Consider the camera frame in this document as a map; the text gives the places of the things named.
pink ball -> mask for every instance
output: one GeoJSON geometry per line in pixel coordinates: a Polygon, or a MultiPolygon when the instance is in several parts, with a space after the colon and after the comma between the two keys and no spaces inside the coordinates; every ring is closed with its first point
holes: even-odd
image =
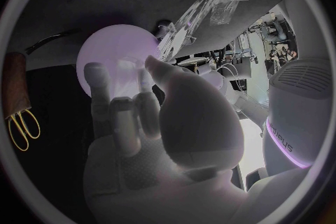
{"type": "Polygon", "coordinates": [[[144,67],[149,55],[158,58],[158,41],[148,31],[133,25],[113,25],[91,35],[77,57],[77,78],[91,96],[84,78],[84,66],[90,62],[104,64],[111,77],[111,99],[133,97],[138,90],[137,69],[144,67]]]}

clear plastic wrap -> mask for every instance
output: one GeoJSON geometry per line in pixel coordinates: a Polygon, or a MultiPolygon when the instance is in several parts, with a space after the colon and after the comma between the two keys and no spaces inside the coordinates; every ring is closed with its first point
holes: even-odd
{"type": "Polygon", "coordinates": [[[229,23],[239,1],[247,0],[197,0],[175,25],[169,26],[169,32],[158,46],[160,59],[167,62],[183,46],[192,44],[195,41],[192,34],[211,10],[211,26],[229,23]]]}

brown leather pouch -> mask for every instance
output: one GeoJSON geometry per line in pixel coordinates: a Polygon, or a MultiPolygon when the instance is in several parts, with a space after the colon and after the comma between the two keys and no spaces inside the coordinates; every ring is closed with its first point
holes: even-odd
{"type": "Polygon", "coordinates": [[[2,109],[4,118],[30,109],[26,82],[26,57],[21,53],[5,56],[2,72],[2,109]]]}

